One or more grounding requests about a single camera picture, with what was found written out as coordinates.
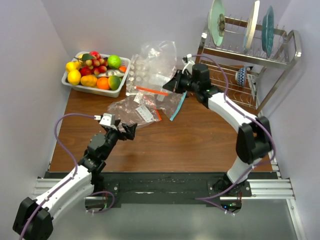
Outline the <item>clear zip bag orange zipper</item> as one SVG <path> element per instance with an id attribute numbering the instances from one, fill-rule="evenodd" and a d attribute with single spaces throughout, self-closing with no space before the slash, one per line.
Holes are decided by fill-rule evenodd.
<path id="1" fill-rule="evenodd" d="M 144 60 L 144 78 L 136 84 L 139 89 L 134 101 L 155 110 L 161 110 L 173 121 L 179 113 L 186 93 L 174 93 L 163 89 L 177 71 L 177 49 L 174 41 L 157 40 L 143 44 L 140 55 Z"/>

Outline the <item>green yellow mango fruit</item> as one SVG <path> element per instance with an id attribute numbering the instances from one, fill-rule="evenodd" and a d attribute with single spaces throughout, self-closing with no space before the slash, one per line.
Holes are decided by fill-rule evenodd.
<path id="1" fill-rule="evenodd" d="M 109 85 L 109 89 L 112 91 L 115 91 L 119 88 L 121 84 L 121 78 L 116 76 L 116 75 L 112 75 L 108 78 L 108 85 Z"/>

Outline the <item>orange fruit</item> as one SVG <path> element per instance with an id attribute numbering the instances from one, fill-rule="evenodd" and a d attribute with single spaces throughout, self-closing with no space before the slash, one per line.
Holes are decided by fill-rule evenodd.
<path id="1" fill-rule="evenodd" d="M 107 77 L 100 77 L 97 79 L 96 87 L 101 90 L 109 90 L 109 79 Z"/>

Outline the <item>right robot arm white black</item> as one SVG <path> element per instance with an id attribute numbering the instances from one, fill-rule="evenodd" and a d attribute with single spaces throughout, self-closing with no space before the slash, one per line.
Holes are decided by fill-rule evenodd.
<path id="1" fill-rule="evenodd" d="M 237 157 L 213 189 L 217 192 L 215 197 L 224 194 L 235 196 L 249 173 L 274 149 L 269 120 L 263 116 L 257 117 L 231 101 L 223 90 L 212 84 L 208 66 L 202 63 L 194 64 L 191 71 L 177 70 L 163 89 L 177 94 L 194 93 L 199 103 L 220 115 L 234 128 L 237 133 Z"/>

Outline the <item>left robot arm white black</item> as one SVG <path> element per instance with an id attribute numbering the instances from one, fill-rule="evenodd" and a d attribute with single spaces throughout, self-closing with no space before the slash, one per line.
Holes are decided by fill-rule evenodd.
<path id="1" fill-rule="evenodd" d="M 12 229 L 20 239 L 47 240 L 57 222 L 87 196 L 99 196 L 104 184 L 100 172 L 118 141 L 133 140 L 137 124 L 104 126 L 105 134 L 94 135 L 82 159 L 52 188 L 35 199 L 25 198 L 19 205 Z"/>

